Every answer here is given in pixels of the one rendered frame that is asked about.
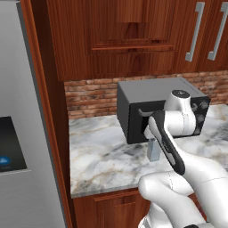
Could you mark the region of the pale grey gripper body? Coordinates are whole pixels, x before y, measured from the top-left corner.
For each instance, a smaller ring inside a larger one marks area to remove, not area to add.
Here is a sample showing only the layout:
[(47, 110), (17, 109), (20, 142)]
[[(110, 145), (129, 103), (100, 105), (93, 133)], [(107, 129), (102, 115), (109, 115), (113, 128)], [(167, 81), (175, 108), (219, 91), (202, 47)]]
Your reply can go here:
[(158, 161), (160, 159), (161, 149), (159, 143), (155, 139), (148, 141), (147, 157), (150, 162)]

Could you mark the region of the dark grey microwave oven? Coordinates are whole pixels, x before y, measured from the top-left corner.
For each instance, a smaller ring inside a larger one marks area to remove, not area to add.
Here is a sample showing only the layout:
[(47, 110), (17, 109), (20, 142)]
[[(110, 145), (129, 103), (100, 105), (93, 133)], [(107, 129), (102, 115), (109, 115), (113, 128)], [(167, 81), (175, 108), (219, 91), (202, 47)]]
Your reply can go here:
[(118, 82), (117, 116), (126, 142), (146, 143), (144, 129), (148, 116), (155, 110), (163, 110), (165, 101), (173, 90), (184, 90), (191, 96), (191, 108), (196, 116), (196, 128), (192, 136), (200, 135), (208, 112), (210, 98), (183, 77), (153, 78)]

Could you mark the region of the narrow wooden upper cupboard door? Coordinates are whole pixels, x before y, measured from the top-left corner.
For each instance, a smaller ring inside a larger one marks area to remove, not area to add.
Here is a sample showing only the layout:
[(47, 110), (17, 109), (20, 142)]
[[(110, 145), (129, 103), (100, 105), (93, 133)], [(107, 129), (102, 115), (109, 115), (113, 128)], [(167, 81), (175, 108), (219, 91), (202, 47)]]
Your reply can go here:
[(210, 7), (208, 21), (200, 47), (197, 71), (220, 71), (228, 69), (228, 17), (216, 59), (214, 61), (208, 59), (208, 53), (214, 50), (216, 36), (223, 18), (223, 13), (220, 11), (223, 2), (228, 2), (228, 0), (213, 0)]
[[(192, 61), (185, 60), (185, 55), (191, 51), (194, 30), (198, 19), (196, 12), (197, 3), (204, 3), (201, 23), (199, 25), (199, 34), (197, 36)], [(187, 0), (187, 5), (183, 10), (183, 25), (180, 35), (175, 58), (175, 73), (192, 73), (196, 71), (198, 59), (200, 57), (200, 47), (207, 24), (208, 14), (213, 0)]]

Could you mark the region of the tall wooden side panel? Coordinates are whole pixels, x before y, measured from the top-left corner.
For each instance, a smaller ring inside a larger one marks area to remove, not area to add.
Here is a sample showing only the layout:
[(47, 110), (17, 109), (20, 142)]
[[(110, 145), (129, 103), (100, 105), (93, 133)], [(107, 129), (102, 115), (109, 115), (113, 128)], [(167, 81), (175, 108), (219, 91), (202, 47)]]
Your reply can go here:
[(69, 187), (69, 119), (64, 85), (57, 77), (46, 0), (20, 0), (41, 97), (51, 158), (67, 228), (77, 228)]

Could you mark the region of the wide wooden upper cupboard door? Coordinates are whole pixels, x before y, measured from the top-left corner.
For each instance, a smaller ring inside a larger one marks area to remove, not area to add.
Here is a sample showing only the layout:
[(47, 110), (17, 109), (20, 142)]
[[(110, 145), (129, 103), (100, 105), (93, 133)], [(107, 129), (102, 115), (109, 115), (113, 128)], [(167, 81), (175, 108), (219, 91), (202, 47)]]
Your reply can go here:
[(47, 0), (61, 81), (167, 73), (178, 0)]

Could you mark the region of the grey fridge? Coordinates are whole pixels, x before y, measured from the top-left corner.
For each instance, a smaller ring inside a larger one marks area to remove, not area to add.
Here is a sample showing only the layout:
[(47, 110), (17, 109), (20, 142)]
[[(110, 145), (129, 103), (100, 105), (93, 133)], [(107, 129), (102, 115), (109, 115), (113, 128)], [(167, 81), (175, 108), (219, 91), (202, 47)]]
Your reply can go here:
[(20, 0), (0, 0), (0, 228), (67, 228)]

